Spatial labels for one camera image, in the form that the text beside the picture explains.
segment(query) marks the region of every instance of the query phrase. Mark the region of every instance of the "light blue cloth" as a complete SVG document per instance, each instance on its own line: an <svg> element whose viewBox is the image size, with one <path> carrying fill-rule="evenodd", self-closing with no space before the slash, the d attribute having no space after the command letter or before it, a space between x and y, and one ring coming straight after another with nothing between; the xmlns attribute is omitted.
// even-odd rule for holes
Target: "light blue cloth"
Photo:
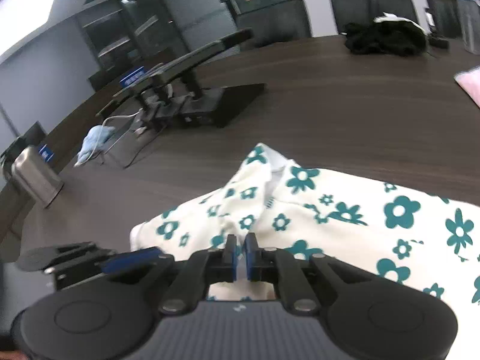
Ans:
<svg viewBox="0 0 480 360"><path fill-rule="evenodd" d="M77 162L75 166L77 167L85 163L94 150L97 152L103 146L103 144L109 140L114 131L115 127L92 127L87 136L83 139L82 148L77 154Z"/></svg>

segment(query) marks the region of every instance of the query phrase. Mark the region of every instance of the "door handle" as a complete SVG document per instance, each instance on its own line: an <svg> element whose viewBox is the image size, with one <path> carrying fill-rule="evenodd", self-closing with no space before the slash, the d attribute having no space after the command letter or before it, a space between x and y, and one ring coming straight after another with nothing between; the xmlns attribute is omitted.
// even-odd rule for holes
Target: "door handle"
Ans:
<svg viewBox="0 0 480 360"><path fill-rule="evenodd" d="M233 6L233 9L235 10L235 13L236 13L237 15L241 14L242 11L240 10L237 2L236 2L235 0L230 0L230 2L232 3L232 6Z"/></svg>

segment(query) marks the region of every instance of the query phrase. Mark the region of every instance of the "blue sign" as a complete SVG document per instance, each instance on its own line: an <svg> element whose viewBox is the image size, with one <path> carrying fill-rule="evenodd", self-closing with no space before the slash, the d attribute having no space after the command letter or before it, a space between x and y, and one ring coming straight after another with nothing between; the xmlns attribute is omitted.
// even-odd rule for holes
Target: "blue sign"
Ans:
<svg viewBox="0 0 480 360"><path fill-rule="evenodd" d="M38 149L38 154L40 154L40 157L42 157L45 162L50 161L53 157L53 152L47 147L47 145L43 145Z"/></svg>
<svg viewBox="0 0 480 360"><path fill-rule="evenodd" d="M128 76L122 78L120 80L120 84L123 88L128 87L129 85L133 84L136 80L143 77L145 75L144 67L139 67L137 70L130 73Z"/></svg>

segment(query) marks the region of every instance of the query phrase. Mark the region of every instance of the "office chair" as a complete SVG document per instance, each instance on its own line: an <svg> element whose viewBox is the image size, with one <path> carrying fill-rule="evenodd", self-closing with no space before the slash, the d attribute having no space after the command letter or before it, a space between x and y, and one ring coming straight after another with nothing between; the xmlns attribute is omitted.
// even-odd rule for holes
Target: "office chair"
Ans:
<svg viewBox="0 0 480 360"><path fill-rule="evenodd" d="M98 92L116 78L125 74L125 72L133 69L134 66L131 63L116 65L109 70L100 69L97 73L90 76L88 81L90 82L93 90Z"/></svg>
<svg viewBox="0 0 480 360"><path fill-rule="evenodd" d="M38 146L47 135L40 122L35 122L23 136L26 139L27 145Z"/></svg>
<svg viewBox="0 0 480 360"><path fill-rule="evenodd" d="M253 38L242 43L241 50L311 38L303 0L286 0L238 15L237 27L239 30L251 28L253 31Z"/></svg>
<svg viewBox="0 0 480 360"><path fill-rule="evenodd" d="M458 16L457 0L427 0L430 13L435 22L438 36L444 38L461 38L462 27Z"/></svg>
<svg viewBox="0 0 480 360"><path fill-rule="evenodd" d="M370 25L383 13L393 13L418 24L419 20L412 0L330 0L337 25L337 32L345 32L349 23Z"/></svg>

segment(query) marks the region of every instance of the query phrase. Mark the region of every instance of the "white cloth with teal flowers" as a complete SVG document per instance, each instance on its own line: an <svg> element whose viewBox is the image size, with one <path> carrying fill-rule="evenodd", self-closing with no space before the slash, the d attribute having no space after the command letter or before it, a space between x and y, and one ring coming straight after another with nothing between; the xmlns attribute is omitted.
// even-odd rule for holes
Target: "white cloth with teal flowers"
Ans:
<svg viewBox="0 0 480 360"><path fill-rule="evenodd" d="M323 252L430 293L456 313L448 359L480 353L480 208L328 169L305 169L258 144L222 188L136 226L132 250L158 246L177 260L221 248L228 234L306 259ZM267 283L218 283L212 299L265 299Z"/></svg>

